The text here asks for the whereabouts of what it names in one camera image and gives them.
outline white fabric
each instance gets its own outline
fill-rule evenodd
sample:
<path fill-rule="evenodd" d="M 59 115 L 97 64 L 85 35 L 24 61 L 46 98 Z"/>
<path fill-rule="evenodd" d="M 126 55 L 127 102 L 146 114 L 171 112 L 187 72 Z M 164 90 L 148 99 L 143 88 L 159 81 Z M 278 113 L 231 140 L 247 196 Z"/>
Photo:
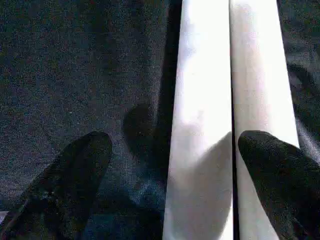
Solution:
<path fill-rule="evenodd" d="M 184 0 L 164 240 L 231 240 L 229 2 Z"/>
<path fill-rule="evenodd" d="M 235 140 L 267 131 L 295 146 L 298 136 L 276 0 L 230 0 Z M 236 145 L 241 240 L 279 239 Z"/>

